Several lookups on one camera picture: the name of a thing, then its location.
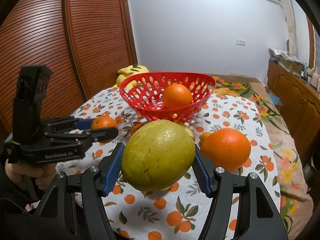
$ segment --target floral blanket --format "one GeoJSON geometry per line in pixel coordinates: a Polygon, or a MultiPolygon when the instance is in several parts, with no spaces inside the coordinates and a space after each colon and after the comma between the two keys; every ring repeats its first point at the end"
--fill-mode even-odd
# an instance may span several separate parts
{"type": "Polygon", "coordinates": [[[278,168],[277,182],[280,184],[280,215],[289,239],[294,239],[305,227],[313,211],[313,201],[307,194],[307,184],[303,177],[302,165],[294,140],[284,120],[260,82],[228,82],[228,76],[214,77],[215,93],[241,96],[255,102],[259,113],[255,121],[265,125],[278,168]]]}

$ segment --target metal screw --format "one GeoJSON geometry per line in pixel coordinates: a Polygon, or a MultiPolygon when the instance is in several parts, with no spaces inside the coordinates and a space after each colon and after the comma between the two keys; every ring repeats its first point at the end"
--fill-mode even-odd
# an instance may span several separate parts
{"type": "Polygon", "coordinates": [[[92,171],[92,172],[96,172],[98,169],[99,169],[99,167],[97,165],[90,167],[90,171],[92,171]]]}
{"type": "Polygon", "coordinates": [[[258,175],[254,172],[251,172],[250,173],[250,177],[253,178],[253,179],[256,179],[258,177],[258,175]]]}
{"type": "Polygon", "coordinates": [[[224,173],[224,168],[218,167],[218,168],[216,168],[216,171],[217,171],[218,173],[224,173]]]}
{"type": "Polygon", "coordinates": [[[60,172],[57,173],[56,176],[57,176],[58,179],[61,179],[64,176],[64,172],[60,171],[60,172]]]}

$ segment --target human hand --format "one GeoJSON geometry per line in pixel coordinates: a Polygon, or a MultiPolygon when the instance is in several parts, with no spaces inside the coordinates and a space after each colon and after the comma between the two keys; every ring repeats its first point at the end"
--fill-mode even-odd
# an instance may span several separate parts
{"type": "Polygon", "coordinates": [[[36,185],[41,190],[46,190],[51,180],[56,175],[56,163],[45,164],[40,167],[33,167],[26,163],[5,163],[4,171],[7,177],[19,188],[26,190],[27,185],[23,176],[36,178],[36,185]]]}

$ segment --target red plastic basket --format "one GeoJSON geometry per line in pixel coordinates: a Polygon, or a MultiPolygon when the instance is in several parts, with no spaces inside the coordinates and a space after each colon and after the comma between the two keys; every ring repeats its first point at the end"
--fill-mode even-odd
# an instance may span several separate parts
{"type": "Polygon", "coordinates": [[[187,122],[206,103],[215,80],[199,73],[150,72],[126,78],[120,86],[122,98],[140,115],[149,121],[167,119],[172,122],[187,122]],[[137,85],[129,91],[125,87],[132,81],[137,85]],[[162,93],[171,84],[183,84],[193,97],[193,104],[167,110],[162,102],[162,93]]]}

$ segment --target yellow plush toy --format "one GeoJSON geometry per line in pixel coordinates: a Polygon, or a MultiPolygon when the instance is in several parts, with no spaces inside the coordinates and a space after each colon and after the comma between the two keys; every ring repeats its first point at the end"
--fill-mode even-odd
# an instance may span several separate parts
{"type": "MultiPolygon", "coordinates": [[[[120,87],[121,83],[130,76],[140,74],[140,73],[148,73],[149,70],[145,66],[140,66],[140,65],[131,65],[129,67],[122,68],[118,71],[118,78],[116,81],[116,84],[113,86],[114,88],[120,87]]],[[[127,88],[132,88],[136,85],[137,83],[135,81],[130,82],[127,85],[127,88]]]]}

